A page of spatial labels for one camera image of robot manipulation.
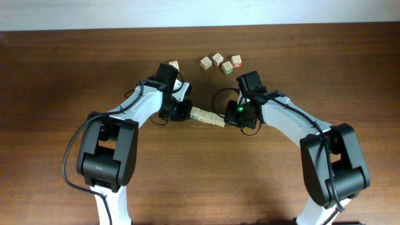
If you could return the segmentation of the green sided number block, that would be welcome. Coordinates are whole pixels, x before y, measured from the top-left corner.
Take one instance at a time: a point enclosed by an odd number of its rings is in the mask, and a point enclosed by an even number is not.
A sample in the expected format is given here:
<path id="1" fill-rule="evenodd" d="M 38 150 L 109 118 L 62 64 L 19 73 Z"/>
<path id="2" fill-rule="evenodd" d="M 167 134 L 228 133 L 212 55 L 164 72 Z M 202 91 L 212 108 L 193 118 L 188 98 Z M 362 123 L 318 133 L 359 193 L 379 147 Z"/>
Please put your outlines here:
<path id="1" fill-rule="evenodd" d="M 190 112 L 190 117 L 192 119 L 198 120 L 199 119 L 199 113 L 201 112 L 201 109 L 199 109 L 198 107 L 193 106 L 191 108 L 191 112 Z"/>

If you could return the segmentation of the ice cream block blue side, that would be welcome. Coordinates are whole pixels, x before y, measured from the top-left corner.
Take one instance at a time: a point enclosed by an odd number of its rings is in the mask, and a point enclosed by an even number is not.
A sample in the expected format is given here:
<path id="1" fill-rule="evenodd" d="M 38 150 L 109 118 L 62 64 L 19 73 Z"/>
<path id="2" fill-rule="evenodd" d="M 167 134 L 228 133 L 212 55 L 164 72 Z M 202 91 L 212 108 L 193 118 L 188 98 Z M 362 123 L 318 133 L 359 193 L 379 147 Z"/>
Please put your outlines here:
<path id="1" fill-rule="evenodd" d="M 208 118 L 208 112 L 201 109 L 198 113 L 198 120 L 206 123 L 207 118 Z"/>

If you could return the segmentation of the leaf block red side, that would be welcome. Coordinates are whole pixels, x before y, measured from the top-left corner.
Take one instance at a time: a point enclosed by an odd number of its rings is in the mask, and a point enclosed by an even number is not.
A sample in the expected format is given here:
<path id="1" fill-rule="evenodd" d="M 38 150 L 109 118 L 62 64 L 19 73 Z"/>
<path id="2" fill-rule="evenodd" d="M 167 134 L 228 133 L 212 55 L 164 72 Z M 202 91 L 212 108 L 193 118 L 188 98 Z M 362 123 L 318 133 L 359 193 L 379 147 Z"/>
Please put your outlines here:
<path id="1" fill-rule="evenodd" d="M 216 125 L 220 126 L 220 127 L 224 127 L 225 126 L 224 119 L 222 117 L 217 116 Z"/>

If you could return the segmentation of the plain wooden block blue side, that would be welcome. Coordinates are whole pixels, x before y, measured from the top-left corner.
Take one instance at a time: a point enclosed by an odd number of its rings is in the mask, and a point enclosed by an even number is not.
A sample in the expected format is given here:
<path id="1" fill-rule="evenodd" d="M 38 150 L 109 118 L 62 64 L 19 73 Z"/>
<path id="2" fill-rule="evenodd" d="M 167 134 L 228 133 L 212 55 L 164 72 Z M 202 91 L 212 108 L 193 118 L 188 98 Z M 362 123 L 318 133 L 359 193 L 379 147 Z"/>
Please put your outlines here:
<path id="1" fill-rule="evenodd" d="M 213 112 L 208 112 L 206 117 L 206 122 L 212 125 L 216 124 L 218 115 Z"/>

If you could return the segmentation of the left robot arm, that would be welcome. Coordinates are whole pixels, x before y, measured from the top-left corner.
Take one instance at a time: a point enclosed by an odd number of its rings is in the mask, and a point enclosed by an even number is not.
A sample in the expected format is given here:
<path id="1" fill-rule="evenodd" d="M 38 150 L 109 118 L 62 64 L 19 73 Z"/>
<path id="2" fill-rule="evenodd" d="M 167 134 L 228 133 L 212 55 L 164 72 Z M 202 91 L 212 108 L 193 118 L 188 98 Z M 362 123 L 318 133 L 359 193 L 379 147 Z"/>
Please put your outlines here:
<path id="1" fill-rule="evenodd" d="M 155 113 L 167 121 L 189 118 L 192 86 L 177 79 L 142 79 L 118 107 L 92 112 L 72 136 L 82 135 L 76 171 L 94 195 L 100 224 L 132 224 L 127 185 L 135 167 L 138 133 Z"/>

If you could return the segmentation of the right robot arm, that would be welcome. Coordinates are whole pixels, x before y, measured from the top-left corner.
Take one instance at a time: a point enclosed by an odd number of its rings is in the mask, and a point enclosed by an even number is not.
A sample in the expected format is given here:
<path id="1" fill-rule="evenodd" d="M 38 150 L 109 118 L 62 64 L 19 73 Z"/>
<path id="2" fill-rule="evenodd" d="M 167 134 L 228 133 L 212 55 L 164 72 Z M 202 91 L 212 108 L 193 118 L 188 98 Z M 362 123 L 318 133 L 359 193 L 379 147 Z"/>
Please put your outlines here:
<path id="1" fill-rule="evenodd" d="M 230 100 L 224 120 L 240 129 L 274 127 L 301 151 L 309 199 L 295 224 L 333 224 L 351 200 L 367 189 L 371 177 L 357 134 L 347 123 L 332 125 L 297 107 L 282 92 L 240 94 Z"/>

